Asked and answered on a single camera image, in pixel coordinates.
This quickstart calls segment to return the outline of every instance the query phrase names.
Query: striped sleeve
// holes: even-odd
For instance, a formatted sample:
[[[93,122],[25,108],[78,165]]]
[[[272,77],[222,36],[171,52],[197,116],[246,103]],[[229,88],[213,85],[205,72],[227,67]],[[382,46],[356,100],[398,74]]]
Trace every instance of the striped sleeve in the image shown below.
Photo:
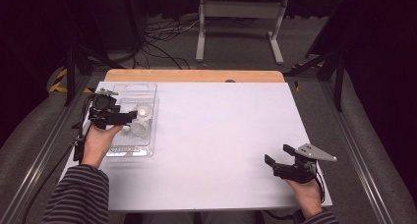
[[[89,165],[68,169],[55,188],[42,223],[108,223],[108,178]]]
[[[324,211],[307,219],[303,224],[338,224],[338,221],[331,211]]]

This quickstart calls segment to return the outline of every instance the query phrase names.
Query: person's right hand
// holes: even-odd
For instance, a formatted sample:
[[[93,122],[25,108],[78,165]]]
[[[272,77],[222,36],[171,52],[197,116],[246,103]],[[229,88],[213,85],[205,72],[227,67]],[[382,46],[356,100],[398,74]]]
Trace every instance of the person's right hand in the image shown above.
[[[306,184],[300,184],[291,180],[285,182],[292,188],[295,198],[303,211],[306,219],[323,212],[322,196],[319,185],[316,180],[312,180]]]
[[[82,164],[88,164],[98,169],[105,154],[110,149],[114,136],[123,126],[113,126],[108,130],[103,130],[95,125],[89,127],[87,133],[86,143],[84,148],[84,157]]]

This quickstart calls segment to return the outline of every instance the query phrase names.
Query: white table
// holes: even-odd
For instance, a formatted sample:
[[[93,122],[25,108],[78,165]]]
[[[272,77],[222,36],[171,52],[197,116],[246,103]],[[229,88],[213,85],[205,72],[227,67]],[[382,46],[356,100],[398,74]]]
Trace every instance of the white table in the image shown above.
[[[102,82],[99,87],[114,84]],[[157,85],[154,155],[108,157],[101,164],[110,180],[109,210],[297,205],[290,188],[264,162],[264,154],[268,154],[276,162],[291,165],[294,158],[282,145],[298,147],[309,142],[288,84]],[[74,165],[71,156],[64,173]],[[331,205],[328,191],[324,205]]]

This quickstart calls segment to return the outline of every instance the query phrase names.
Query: white metal frame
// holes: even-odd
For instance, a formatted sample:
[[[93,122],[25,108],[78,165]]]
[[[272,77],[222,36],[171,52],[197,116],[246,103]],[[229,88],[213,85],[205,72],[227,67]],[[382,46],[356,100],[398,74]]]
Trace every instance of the white metal frame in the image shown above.
[[[288,0],[281,3],[265,2],[229,2],[229,1],[207,1],[200,0],[200,30],[197,43],[196,61],[203,62],[205,53],[206,17],[234,17],[234,18],[255,18],[255,19],[275,19],[273,31],[268,32],[270,47],[276,64],[284,63],[281,51],[279,50],[276,37],[282,24]]]

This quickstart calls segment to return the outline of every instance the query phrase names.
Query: cable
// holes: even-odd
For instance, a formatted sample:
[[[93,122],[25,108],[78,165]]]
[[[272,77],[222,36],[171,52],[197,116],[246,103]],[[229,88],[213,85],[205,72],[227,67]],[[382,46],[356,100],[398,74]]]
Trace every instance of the cable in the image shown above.
[[[323,203],[326,199],[325,184],[323,183],[323,178],[322,178],[322,176],[320,175],[319,172],[317,173],[317,175],[319,175],[320,180],[317,179],[317,176],[315,177],[315,180],[316,180],[317,184],[319,185],[320,190],[322,191],[320,193],[320,195],[321,195],[321,202]]]
[[[64,158],[67,156],[67,154],[71,151],[71,148],[73,148],[73,146],[74,146],[73,144],[71,144],[70,146],[68,146],[68,148],[65,151],[65,153],[61,156],[61,158],[58,160],[58,162],[55,164],[55,166],[52,168],[52,170],[48,173],[48,175],[46,176],[46,178],[42,182],[42,184],[40,184],[40,187],[37,189],[36,193],[33,195],[33,197],[30,200],[30,203],[28,204],[28,207],[27,207],[27,209],[25,211],[25,214],[24,214],[24,218],[22,220],[22,224],[25,224],[25,222],[26,222],[26,220],[28,218],[28,214],[29,214],[30,208],[31,208],[31,206],[34,203],[34,200],[36,199],[36,197],[39,195],[40,191],[42,190],[43,186],[45,186],[46,182],[52,176],[53,172],[56,170],[56,168],[62,162],[62,160],[64,160]]]
[[[88,108],[89,104],[91,103],[91,101],[94,97],[95,97],[95,93],[89,95],[87,97],[86,101],[84,101],[81,116],[80,116],[80,122],[79,122],[80,127],[79,127],[79,133],[77,135],[77,139],[81,139],[83,137],[83,123],[84,123],[84,119],[86,118],[87,108]]]
[[[178,25],[174,27],[147,30],[145,36],[152,38],[154,40],[169,41],[175,38],[176,36],[178,36],[179,34],[184,33],[190,29],[198,30],[196,28],[192,28],[198,21],[199,20],[189,20],[183,24],[179,22]],[[184,25],[190,22],[193,22],[193,23],[189,25],[188,27],[184,27]]]
[[[140,48],[134,48],[132,53],[130,53],[126,56],[123,56],[123,57],[118,58],[118,59],[109,59],[109,60],[114,62],[114,63],[122,63],[122,62],[128,61],[128,60],[134,58],[135,55],[137,55],[139,53],[139,49]],[[96,66],[106,66],[106,64],[101,62],[101,61],[96,61],[96,60],[90,60],[90,61]]]
[[[148,64],[147,69],[150,69],[149,59],[148,59],[148,56],[144,53],[144,49],[143,48],[141,48],[141,52],[145,56],[145,58],[147,59],[147,64]]]
[[[132,69],[136,68],[136,55],[133,56],[133,66]]]
[[[163,49],[161,49],[161,48],[159,48],[156,45],[151,44],[151,43],[147,43],[147,44],[150,45],[150,46],[152,46],[152,47],[154,47],[154,48],[156,48],[156,49],[158,49],[160,52],[164,53],[168,58],[170,58],[175,63],[175,65],[178,66],[178,68],[180,70],[183,70],[183,68],[181,68],[181,66],[178,64],[178,62],[174,58],[172,58],[168,53],[166,53]]]
[[[189,23],[189,22],[192,22],[192,21],[194,21],[195,19],[191,19],[191,20],[187,20],[187,21],[185,21],[185,23],[184,23],[184,25],[185,24],[187,24],[187,23]],[[163,27],[161,27],[159,24],[161,24],[161,23],[166,23],[166,22],[169,22],[167,25],[165,25],[165,26],[163,26]],[[181,25],[181,22],[180,21],[178,21],[178,24],[177,25],[173,25],[173,26],[171,26],[171,24],[173,24],[173,23],[175,23],[175,22],[173,22],[173,21],[171,21],[171,20],[169,20],[169,21],[159,21],[159,22],[155,22],[155,23],[150,23],[150,24],[148,24],[148,26],[158,26],[159,27],[159,29],[161,29],[161,28],[175,28],[175,27],[178,27],[178,26],[180,26]]]
[[[107,57],[101,56],[100,54],[96,53],[92,49],[87,48],[86,46],[78,45],[78,47],[80,48],[80,50],[82,50],[86,54],[97,58],[99,61],[101,61],[102,63],[108,65],[109,67],[111,67],[113,69],[124,69],[124,67],[122,67],[122,66],[118,65],[117,63],[109,60]]]
[[[150,54],[149,52],[146,52],[146,51],[145,51],[145,49],[142,49],[142,52],[145,52],[145,53],[147,53],[148,55],[153,56],[153,57],[157,57],[157,58],[169,58],[169,57],[165,57],[165,56],[159,56],[159,55]],[[183,58],[179,58],[179,57],[172,57],[172,58],[177,59],[177,60],[182,60],[182,61],[184,61],[184,62],[185,62],[185,64],[187,65],[188,69],[191,69],[191,68],[190,68],[190,65],[189,65],[189,64],[188,64],[188,62],[187,62],[187,60],[185,60],[185,59],[183,59]]]
[[[167,20],[167,21],[159,21],[159,22],[147,24],[147,26],[157,26],[157,28],[155,28],[155,29],[159,29],[159,28],[167,28],[167,27],[169,27],[173,23],[174,22],[172,20]]]

